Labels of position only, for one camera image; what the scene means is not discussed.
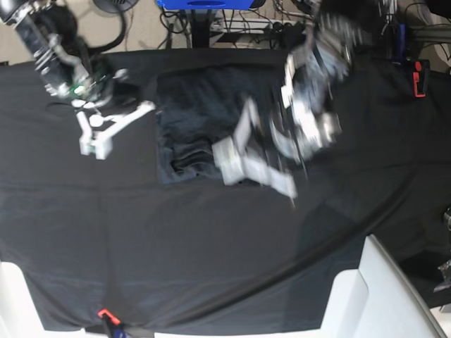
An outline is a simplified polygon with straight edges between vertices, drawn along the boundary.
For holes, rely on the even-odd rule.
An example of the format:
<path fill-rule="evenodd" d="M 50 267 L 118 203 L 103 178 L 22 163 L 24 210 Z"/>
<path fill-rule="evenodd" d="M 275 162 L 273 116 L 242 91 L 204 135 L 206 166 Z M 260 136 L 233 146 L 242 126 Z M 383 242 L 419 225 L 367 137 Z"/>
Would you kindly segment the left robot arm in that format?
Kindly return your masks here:
<path fill-rule="evenodd" d="M 251 96 L 244 96 L 234 132 L 212 146 L 215 166 L 228 186 L 250 180 L 296 199 L 289 167 L 304 168 L 341 132 L 329 108 L 332 88 L 349 76 L 354 48 L 370 44 L 371 38 L 345 17 L 326 12 L 321 1 L 308 1 L 307 8 L 311 22 L 305 41 L 286 58 L 273 106 L 261 112 Z"/>

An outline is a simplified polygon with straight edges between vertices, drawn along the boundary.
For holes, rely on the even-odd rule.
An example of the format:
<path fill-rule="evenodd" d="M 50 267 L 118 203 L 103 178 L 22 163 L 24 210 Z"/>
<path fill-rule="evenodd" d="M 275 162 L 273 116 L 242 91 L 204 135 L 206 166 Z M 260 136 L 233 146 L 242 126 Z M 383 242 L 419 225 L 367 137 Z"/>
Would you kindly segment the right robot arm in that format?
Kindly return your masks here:
<path fill-rule="evenodd" d="M 2 23 L 13 27 L 32 55 L 46 91 L 73 107 L 82 130 L 80 153 L 98 160 L 109 156 L 120 131 L 156 108 L 127 81 L 128 71 L 114 68 L 104 55 L 125 38 L 124 13 L 119 17 L 120 34 L 108 44 L 90 47 L 78 34 L 68 6 L 55 1 L 1 2 Z"/>

